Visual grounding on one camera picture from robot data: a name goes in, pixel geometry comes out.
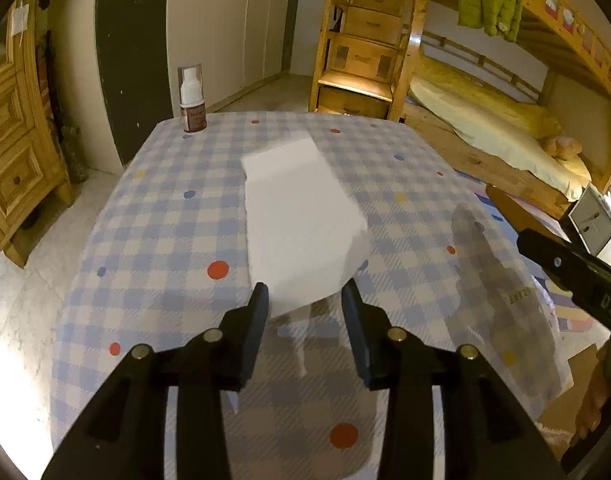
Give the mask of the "person's right hand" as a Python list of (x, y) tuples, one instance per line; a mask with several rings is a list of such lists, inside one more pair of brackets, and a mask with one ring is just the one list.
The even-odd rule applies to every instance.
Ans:
[(601, 422), (601, 409), (611, 397), (611, 382), (605, 377), (605, 361), (610, 353), (611, 339), (597, 352), (595, 365), (582, 404), (575, 418), (575, 435), (585, 439)]

